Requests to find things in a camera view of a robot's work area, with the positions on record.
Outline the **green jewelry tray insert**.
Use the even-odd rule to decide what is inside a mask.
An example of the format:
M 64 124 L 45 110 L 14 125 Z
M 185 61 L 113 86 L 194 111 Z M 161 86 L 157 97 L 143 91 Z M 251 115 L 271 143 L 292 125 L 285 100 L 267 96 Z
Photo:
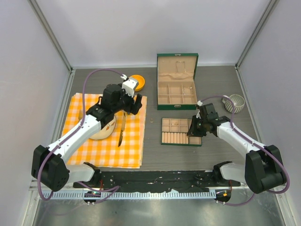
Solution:
M 202 146 L 201 137 L 188 137 L 191 119 L 162 118 L 161 144 L 179 146 Z

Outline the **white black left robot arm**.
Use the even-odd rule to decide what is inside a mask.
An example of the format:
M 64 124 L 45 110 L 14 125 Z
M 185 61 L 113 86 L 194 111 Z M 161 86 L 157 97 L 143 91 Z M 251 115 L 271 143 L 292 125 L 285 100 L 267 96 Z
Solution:
M 142 107 L 142 96 L 135 94 L 138 82 L 129 79 L 122 84 L 109 84 L 98 103 L 90 107 L 79 123 L 56 142 L 33 152 L 31 175 L 54 192 L 67 183 L 84 182 L 99 185 L 100 176 L 90 163 L 67 166 L 66 163 L 91 136 L 103 130 L 119 111 L 136 115 Z

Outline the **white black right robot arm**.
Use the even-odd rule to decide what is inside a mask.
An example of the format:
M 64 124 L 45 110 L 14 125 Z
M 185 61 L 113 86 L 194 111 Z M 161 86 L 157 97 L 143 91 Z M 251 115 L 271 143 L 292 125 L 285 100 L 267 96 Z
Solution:
M 288 184 L 279 149 L 264 145 L 241 131 L 226 116 L 219 116 L 214 105 L 197 103 L 198 113 L 192 117 L 187 135 L 204 137 L 211 133 L 232 146 L 245 160 L 244 164 L 231 161 L 219 163 L 212 174 L 218 186 L 229 180 L 246 184 L 252 192 L 259 194 L 277 186 Z

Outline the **green jewelry box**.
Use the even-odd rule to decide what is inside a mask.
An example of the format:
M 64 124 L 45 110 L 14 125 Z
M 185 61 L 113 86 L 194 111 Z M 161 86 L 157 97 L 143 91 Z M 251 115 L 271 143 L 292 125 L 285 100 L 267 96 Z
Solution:
M 157 54 L 157 109 L 195 110 L 197 53 Z

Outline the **orange bowl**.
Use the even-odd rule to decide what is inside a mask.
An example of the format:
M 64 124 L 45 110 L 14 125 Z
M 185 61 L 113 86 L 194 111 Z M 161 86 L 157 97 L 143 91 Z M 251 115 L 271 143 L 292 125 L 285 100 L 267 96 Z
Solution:
M 138 74 L 134 74 L 131 76 L 131 78 L 134 78 L 138 81 L 138 86 L 135 88 L 135 92 L 141 91 L 145 86 L 144 77 Z

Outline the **beige bird pattern plate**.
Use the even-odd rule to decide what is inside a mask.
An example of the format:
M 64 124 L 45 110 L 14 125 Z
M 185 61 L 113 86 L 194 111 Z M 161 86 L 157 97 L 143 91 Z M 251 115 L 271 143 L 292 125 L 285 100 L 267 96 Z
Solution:
M 102 140 L 108 138 L 114 131 L 116 126 L 116 117 L 114 116 L 113 120 L 110 121 L 104 128 L 99 132 L 93 134 L 90 139 L 92 140 Z

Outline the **orange white checkered cloth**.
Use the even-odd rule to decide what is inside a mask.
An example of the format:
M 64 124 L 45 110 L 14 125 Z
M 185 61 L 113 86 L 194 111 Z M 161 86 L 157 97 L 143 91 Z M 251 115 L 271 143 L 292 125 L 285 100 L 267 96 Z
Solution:
M 89 162 L 97 167 L 137 169 L 142 164 L 143 140 L 146 121 L 147 97 L 142 98 L 142 107 L 137 115 L 127 115 L 123 139 L 119 135 L 123 113 L 115 114 L 112 134 L 102 140 L 88 139 L 69 159 L 69 165 Z

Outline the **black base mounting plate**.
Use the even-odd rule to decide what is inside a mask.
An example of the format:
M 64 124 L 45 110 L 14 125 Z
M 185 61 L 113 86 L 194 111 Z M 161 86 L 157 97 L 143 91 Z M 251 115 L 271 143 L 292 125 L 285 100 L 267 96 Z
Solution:
M 218 179 L 212 171 L 176 170 L 176 171 L 103 171 L 92 182 L 86 182 L 92 188 L 103 189 L 119 186 L 119 192 L 125 193 L 162 193 L 176 190 L 180 193 L 207 191 L 210 187 L 238 187 L 237 181 Z

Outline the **black handled knife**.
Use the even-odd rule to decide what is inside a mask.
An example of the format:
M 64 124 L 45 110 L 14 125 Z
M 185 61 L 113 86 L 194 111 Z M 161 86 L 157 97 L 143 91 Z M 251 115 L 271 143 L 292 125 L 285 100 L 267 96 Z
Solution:
M 126 124 L 126 114 L 123 113 L 123 118 L 122 118 L 122 124 L 121 124 L 121 130 L 120 130 L 120 135 L 119 135 L 119 143 L 118 147 L 121 146 L 122 140 L 123 140 L 123 132 L 125 130 L 125 124 Z

